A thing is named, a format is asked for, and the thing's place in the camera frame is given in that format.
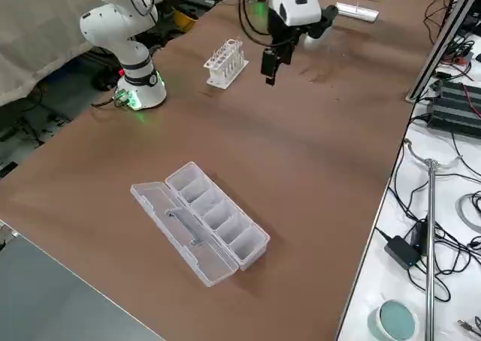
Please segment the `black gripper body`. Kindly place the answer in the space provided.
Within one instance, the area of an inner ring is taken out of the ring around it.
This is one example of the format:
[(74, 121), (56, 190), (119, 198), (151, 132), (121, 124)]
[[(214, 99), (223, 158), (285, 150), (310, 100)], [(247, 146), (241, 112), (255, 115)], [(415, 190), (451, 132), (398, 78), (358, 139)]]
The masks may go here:
[(262, 54), (261, 74), (275, 75), (278, 69), (279, 56), (274, 49), (264, 49)]

